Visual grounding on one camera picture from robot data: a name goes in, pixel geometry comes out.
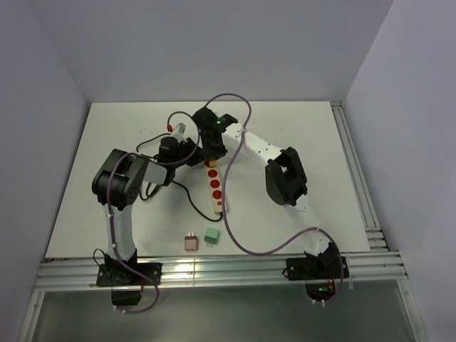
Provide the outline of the beige power strip red sockets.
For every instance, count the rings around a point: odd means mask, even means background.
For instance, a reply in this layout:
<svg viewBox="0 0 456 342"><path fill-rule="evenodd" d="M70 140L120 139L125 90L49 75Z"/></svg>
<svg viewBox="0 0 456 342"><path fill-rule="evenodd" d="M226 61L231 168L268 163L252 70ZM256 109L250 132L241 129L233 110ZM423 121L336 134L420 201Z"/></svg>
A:
<svg viewBox="0 0 456 342"><path fill-rule="evenodd" d="M207 184L209 187L209 196L212 202L212 208L215 214L222 213L222 180L220 177L220 172L217 169L209 169L205 166L205 174L207 178Z"/></svg>

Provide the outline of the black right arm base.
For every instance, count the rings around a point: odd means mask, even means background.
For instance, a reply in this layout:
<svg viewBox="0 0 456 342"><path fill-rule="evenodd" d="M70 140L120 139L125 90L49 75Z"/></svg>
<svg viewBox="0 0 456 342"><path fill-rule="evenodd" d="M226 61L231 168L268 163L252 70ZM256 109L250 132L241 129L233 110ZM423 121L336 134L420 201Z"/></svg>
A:
<svg viewBox="0 0 456 342"><path fill-rule="evenodd" d="M350 273L346 258L330 244L317 256L305 252L304 256L286 259L282 275L289 281L316 281L305 284L306 294L312 301L323 304L337 294L336 281L347 279Z"/></svg>

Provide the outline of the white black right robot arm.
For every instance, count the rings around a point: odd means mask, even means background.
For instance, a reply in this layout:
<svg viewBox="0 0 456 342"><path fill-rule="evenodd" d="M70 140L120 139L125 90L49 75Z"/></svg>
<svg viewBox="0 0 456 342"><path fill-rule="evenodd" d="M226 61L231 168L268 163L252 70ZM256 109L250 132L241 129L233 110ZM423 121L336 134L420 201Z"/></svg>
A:
<svg viewBox="0 0 456 342"><path fill-rule="evenodd" d="M230 169L238 154L243 152L249 159L264 168L266 193L275 204L283 207L299 231L279 246L265 252L254 252L242 246L235 237L227 218L227 201L222 195L223 222L229 238L241 251L252 256L269 256L281 251L298 237L309 234L311 241L304 247L309 260L309 271L318 278L325 277L336 264L343 268L343 260L334 238L320 227L320 222L311 208L308 197L307 176L299 153L293 148L272 145L247 130L244 123L229 114L217 116L206 105L192 115L202 141L202 152L206 162L218 160L227 154L226 146L235 149L222 177L222 192L227 187Z"/></svg>

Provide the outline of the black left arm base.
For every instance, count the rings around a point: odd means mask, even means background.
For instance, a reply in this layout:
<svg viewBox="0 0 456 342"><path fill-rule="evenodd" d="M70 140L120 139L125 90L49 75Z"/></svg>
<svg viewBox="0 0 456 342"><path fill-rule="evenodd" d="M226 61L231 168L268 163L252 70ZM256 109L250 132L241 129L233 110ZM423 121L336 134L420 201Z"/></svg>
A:
<svg viewBox="0 0 456 342"><path fill-rule="evenodd" d="M159 285L162 275L162 264L138 263L135 256L126 264L151 279L153 284ZM150 282L120 264L117 259L108 255L103 264L99 266L96 279L97 287L111 288L111 302L121 308L130 308L139 304L145 285Z"/></svg>

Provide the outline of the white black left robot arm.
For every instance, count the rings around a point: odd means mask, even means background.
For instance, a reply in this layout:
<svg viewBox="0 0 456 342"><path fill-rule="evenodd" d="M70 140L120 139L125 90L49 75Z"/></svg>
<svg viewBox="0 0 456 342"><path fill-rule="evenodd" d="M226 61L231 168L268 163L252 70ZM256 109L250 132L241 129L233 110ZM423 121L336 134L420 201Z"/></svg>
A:
<svg viewBox="0 0 456 342"><path fill-rule="evenodd" d="M107 218L107 255L120 260L114 266L113 276L121 284L131 284L139 275L139 267L133 262L137 248L133 239L132 210L143 183L168 186L177 168L203 161L203 149L191 138L180 140L170 135L161 139L156 155L114 149L107 156L91 188Z"/></svg>

